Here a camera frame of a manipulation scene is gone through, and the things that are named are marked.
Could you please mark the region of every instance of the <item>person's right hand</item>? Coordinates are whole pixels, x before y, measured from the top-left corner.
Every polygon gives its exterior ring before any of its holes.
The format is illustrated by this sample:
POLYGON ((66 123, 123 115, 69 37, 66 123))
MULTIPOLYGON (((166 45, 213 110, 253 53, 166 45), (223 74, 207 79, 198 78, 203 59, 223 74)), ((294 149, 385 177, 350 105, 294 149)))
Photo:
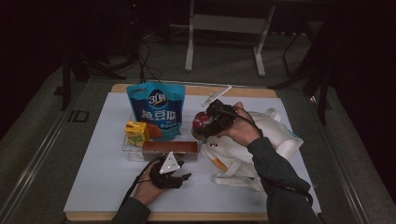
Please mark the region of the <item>person's right hand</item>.
MULTIPOLYGON (((235 109, 235 111, 237 111, 239 116, 242 116, 254 122, 249 113, 244 109, 244 106, 241 102, 236 103, 233 108, 235 109)), ((243 147, 247 147, 251 142, 259 138, 260 134, 257 129, 253 127, 250 123, 246 122, 243 119, 236 118, 233 122, 233 125, 229 129, 222 131, 216 136, 229 136, 237 144, 243 147)))

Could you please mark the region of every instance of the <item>small box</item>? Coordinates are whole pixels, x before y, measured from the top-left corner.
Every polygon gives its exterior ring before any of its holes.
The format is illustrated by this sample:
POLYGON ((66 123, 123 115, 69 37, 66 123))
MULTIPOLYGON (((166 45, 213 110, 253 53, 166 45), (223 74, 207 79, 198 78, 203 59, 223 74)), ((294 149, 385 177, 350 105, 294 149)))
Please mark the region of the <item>small box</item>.
POLYGON ((149 140, 149 128, 146 122, 128 120, 125 134, 131 146, 142 147, 143 143, 149 140))
POLYGON ((178 160, 197 161, 198 142, 145 142, 143 144, 143 158, 145 161, 152 161, 164 153, 173 152, 178 160))

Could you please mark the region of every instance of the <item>snack bag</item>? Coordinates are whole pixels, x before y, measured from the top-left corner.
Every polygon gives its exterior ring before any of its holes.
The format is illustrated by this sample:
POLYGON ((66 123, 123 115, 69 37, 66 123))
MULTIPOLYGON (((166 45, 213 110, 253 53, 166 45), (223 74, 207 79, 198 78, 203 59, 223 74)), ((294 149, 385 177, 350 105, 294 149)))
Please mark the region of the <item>snack bag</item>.
POLYGON ((185 86, 147 82, 126 91, 135 121, 147 123, 153 141, 171 141, 180 135, 185 86))

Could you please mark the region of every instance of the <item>chair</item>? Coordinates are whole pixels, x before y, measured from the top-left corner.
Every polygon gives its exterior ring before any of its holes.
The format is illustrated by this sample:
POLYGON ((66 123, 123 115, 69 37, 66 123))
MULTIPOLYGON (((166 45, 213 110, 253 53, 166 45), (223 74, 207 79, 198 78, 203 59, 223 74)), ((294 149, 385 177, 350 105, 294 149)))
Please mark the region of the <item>chair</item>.
POLYGON ((285 48, 285 50, 283 51, 282 54, 282 60, 283 63, 285 64, 286 67, 286 72, 288 73, 288 75, 290 76, 290 70, 289 70, 289 66, 288 66, 288 61, 286 58, 286 53, 288 52, 288 50, 291 48, 291 46, 293 45, 293 43, 296 41, 296 39, 302 35, 302 33, 306 34, 306 36, 308 37, 308 39, 312 42, 314 42, 314 40, 317 38, 318 36, 318 32, 320 30, 320 27, 322 26, 323 21, 307 21, 304 23, 303 25, 303 30, 301 33, 298 33, 294 36, 294 38, 290 41, 290 43, 288 44, 288 46, 285 48))
MULTIPOLYGON (((326 46, 323 44, 323 41, 316 41, 317 38, 324 38, 324 34, 322 32, 324 23, 322 21, 310 21, 306 23, 306 35, 311 40, 312 45, 309 48, 309 51, 306 53, 303 62, 301 65, 290 75, 290 78, 286 81, 279 83, 274 86, 269 86, 268 89, 272 90, 281 90, 283 88, 288 87, 290 84, 293 84, 305 77, 308 77, 308 81, 306 82, 303 92, 307 96, 314 96, 317 89, 320 87, 319 93, 319 101, 318 101, 318 116, 323 124, 326 124, 325 120, 325 109, 326 109, 326 98, 327 98, 327 89, 329 85, 329 78, 333 64, 333 57, 326 46), (314 62, 309 64, 307 61, 314 59, 314 62)), ((299 35, 295 36, 285 49, 283 53, 283 58, 285 62, 285 66, 289 73, 289 68, 287 66, 286 60, 286 52, 289 50, 291 45, 294 43, 296 38, 299 35)))

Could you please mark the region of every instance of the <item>sleeve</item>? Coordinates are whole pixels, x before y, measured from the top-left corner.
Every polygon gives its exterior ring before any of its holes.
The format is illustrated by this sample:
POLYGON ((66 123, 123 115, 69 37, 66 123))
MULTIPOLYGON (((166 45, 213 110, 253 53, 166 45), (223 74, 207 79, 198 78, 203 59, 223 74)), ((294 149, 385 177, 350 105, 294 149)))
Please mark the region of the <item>sleeve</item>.
POLYGON ((318 223, 318 218, 305 196, 273 187, 265 181, 269 179, 306 191, 310 189, 309 184, 297 176, 291 164, 276 153, 269 139, 258 138, 247 146, 247 150, 253 155, 255 169, 268 195, 267 212, 270 223, 318 223))
POLYGON ((111 220, 112 224, 145 224, 151 211, 135 198, 129 198, 111 220))

